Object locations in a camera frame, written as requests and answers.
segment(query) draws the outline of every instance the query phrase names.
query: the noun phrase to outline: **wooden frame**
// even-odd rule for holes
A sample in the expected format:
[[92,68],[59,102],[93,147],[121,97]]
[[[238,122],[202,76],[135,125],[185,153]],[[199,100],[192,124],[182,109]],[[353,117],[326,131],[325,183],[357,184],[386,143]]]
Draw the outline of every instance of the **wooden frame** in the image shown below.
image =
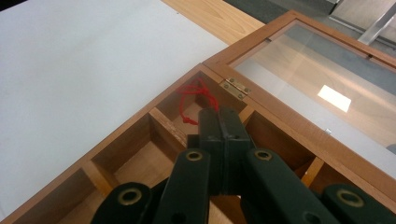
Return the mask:
[[[311,24],[290,12],[192,68],[1,223],[89,223],[99,204],[118,184],[134,181],[152,187],[162,181],[170,174],[177,153],[185,148],[187,134],[198,132],[196,126],[182,122],[176,109],[180,100],[176,89],[197,77],[204,80],[221,105],[239,113],[258,147],[279,154],[309,188],[321,192],[331,183],[357,185],[396,212],[394,179],[326,133],[318,132],[310,121],[228,65],[253,49],[258,40],[297,19]],[[387,56],[324,29],[346,45],[394,66]],[[243,100],[228,93],[221,85],[229,77],[237,78],[251,93]],[[184,113],[196,119],[198,110],[206,106],[205,98],[191,97],[185,102]],[[239,198],[212,197],[209,223],[230,222],[245,223]]]
[[396,60],[394,58],[371,49],[355,39],[342,35],[295,11],[290,11],[274,22],[265,25],[263,28],[206,60],[204,64],[222,77],[233,77],[251,89],[249,100],[251,99],[262,106],[262,113],[266,114],[265,117],[276,127],[308,148],[318,158],[371,194],[393,212],[396,212],[396,180],[394,178],[330,137],[308,119],[305,119],[233,69],[234,64],[245,60],[246,57],[251,55],[251,51],[254,52],[254,49],[259,45],[265,44],[263,41],[266,38],[296,21],[318,30],[320,34],[332,37],[340,45],[352,49],[360,55],[366,55],[369,59],[374,59],[391,69],[396,69]]

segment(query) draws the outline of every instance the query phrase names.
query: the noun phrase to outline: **brass hinge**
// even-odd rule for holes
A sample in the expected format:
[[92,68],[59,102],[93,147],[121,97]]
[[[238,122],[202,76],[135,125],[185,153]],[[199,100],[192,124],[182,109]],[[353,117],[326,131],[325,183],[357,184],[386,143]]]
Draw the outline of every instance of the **brass hinge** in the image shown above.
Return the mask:
[[220,83],[220,86],[239,100],[243,100],[251,92],[249,88],[242,85],[233,77],[227,78],[222,81]]

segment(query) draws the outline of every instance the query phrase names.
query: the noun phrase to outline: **glass pane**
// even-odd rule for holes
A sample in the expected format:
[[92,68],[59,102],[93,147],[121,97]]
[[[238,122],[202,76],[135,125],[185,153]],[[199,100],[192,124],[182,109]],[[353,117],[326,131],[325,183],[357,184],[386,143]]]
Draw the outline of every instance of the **glass pane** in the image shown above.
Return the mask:
[[396,177],[396,73],[301,23],[235,69]]

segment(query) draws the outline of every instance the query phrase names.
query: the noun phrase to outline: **white table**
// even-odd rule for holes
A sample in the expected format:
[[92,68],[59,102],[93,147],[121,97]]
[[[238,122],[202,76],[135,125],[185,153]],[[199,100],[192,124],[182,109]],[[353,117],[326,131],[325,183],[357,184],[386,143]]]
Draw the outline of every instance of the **white table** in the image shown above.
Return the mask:
[[159,0],[0,12],[0,220],[225,47]]

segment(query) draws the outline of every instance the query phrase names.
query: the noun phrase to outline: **wooden box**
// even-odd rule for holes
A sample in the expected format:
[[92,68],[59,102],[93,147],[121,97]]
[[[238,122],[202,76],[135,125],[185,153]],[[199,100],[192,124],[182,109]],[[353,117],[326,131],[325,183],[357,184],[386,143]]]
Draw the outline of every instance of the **wooden box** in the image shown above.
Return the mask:
[[[233,68],[263,40],[296,21],[395,68],[390,57],[290,12],[192,68],[2,223],[89,223],[100,203],[118,184],[133,181],[153,187],[168,177],[177,153],[186,147],[187,134],[198,133],[197,126],[183,123],[179,115],[181,95],[177,88],[198,77],[220,105],[239,113],[256,145],[279,154],[310,189],[321,193],[330,184],[348,183],[362,188],[395,212],[393,177]],[[197,119],[198,111],[208,106],[205,97],[188,96],[183,113]],[[212,197],[209,223],[230,222],[245,222],[239,198]]]

